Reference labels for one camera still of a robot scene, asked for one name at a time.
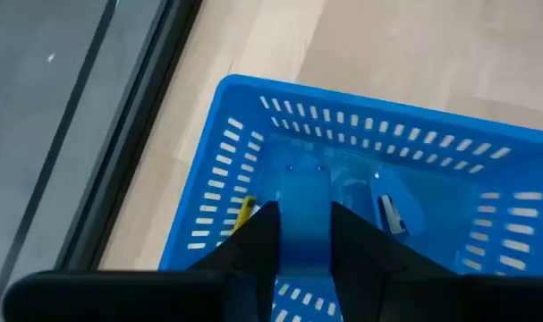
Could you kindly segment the yellow stapler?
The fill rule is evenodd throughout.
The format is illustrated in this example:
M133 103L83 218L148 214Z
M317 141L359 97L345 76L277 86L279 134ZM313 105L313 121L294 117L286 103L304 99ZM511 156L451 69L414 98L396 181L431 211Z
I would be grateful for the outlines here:
M258 200L256 197L247 196L242 203L236 222L233 227L233 231L238 230L243 224L245 224L252 215L259 210Z

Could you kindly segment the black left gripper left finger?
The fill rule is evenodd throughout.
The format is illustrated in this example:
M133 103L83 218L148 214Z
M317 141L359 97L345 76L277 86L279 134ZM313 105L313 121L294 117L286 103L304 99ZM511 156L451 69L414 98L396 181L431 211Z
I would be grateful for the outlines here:
M200 322L270 322L279 264L279 208L269 201L222 244L189 266L207 280Z

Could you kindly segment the blue plastic basket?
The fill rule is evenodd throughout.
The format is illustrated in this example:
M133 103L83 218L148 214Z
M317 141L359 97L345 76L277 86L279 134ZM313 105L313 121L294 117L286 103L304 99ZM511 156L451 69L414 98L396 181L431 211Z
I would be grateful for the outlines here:
M203 258L247 196L277 201L286 169L314 167L374 225L370 180L396 171L425 230L392 236L443 267L543 276L543 131L243 75L216 88L160 268Z

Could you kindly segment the blue stapler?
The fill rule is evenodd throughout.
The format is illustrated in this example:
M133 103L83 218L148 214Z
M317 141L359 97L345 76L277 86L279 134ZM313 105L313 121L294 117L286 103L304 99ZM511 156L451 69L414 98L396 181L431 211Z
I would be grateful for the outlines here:
M330 276L330 172L324 167L288 168L281 176L279 273Z
M425 216L398 173L379 168L370 180L376 226L385 233L405 238L425 230Z

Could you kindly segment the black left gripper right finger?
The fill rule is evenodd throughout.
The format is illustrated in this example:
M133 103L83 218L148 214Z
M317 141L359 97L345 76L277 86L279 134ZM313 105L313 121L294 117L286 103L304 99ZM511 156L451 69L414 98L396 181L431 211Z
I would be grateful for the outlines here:
M334 202L331 271L344 322L460 322L456 274Z

